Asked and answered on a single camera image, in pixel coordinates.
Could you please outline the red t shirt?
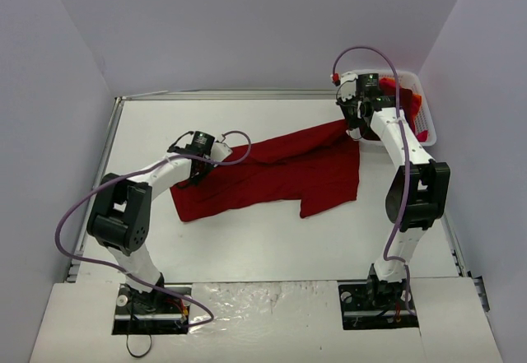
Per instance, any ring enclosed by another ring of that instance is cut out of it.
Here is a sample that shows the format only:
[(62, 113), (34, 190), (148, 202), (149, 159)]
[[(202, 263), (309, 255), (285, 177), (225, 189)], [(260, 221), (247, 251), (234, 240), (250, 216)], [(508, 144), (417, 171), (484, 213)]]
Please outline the red t shirt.
[(278, 201), (298, 201), (307, 218), (357, 199), (360, 146), (344, 120), (234, 147), (227, 161), (195, 185), (171, 188), (181, 221)]

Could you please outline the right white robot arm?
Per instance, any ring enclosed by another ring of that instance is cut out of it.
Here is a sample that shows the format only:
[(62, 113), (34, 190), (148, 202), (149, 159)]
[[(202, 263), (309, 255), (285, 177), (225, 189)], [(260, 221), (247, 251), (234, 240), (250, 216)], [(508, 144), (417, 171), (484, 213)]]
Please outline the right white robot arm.
[(404, 115), (398, 94), (383, 95), (376, 73), (333, 74), (336, 102), (349, 134), (373, 133), (395, 167), (385, 197), (394, 228), (366, 279), (367, 302), (383, 308), (408, 287), (409, 262), (420, 239), (443, 216), (450, 167), (438, 162), (418, 141)]

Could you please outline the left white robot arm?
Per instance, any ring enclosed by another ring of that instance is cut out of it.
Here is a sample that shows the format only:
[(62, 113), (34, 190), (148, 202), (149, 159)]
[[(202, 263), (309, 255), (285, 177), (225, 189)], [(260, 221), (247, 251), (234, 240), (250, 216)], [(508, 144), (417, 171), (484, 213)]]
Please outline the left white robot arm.
[(96, 194), (87, 233), (114, 256), (126, 285), (137, 292), (136, 302), (147, 312), (158, 311), (166, 302), (164, 278), (146, 246), (153, 200), (178, 183), (199, 181), (231, 153), (214, 136), (196, 131), (189, 144), (172, 144), (161, 161), (141, 174), (123, 179), (107, 174), (102, 179), (104, 184), (116, 183)]

